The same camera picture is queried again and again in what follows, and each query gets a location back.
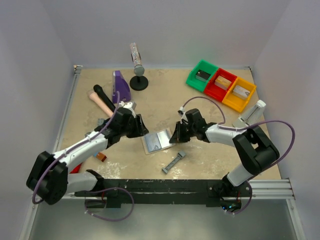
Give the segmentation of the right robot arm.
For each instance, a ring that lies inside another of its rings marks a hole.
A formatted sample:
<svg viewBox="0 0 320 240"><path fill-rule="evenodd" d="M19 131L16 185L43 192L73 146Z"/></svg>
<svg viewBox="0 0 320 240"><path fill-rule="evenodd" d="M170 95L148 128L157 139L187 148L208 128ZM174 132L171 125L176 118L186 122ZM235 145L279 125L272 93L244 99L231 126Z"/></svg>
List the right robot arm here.
<svg viewBox="0 0 320 240"><path fill-rule="evenodd" d="M280 157L278 149L259 126L245 130L223 129L215 122L207 123L197 108L183 113L169 142L187 143L192 137L236 149L241 164L224 177L224 181L233 187L265 171Z"/></svg>

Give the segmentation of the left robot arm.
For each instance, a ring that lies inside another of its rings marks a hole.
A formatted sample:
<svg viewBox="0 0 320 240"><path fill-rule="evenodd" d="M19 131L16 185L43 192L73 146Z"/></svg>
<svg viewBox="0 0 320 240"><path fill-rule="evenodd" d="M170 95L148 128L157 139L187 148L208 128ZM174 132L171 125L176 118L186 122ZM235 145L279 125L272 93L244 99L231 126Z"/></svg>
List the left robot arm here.
<svg viewBox="0 0 320 240"><path fill-rule="evenodd" d="M148 133L140 114L121 107L79 142L55 153L40 153L26 181L33 191L33 204L53 205L65 194L97 189L103 181L100 175L92 170L73 174L72 170L95 153L118 143L121 137L139 138Z"/></svg>

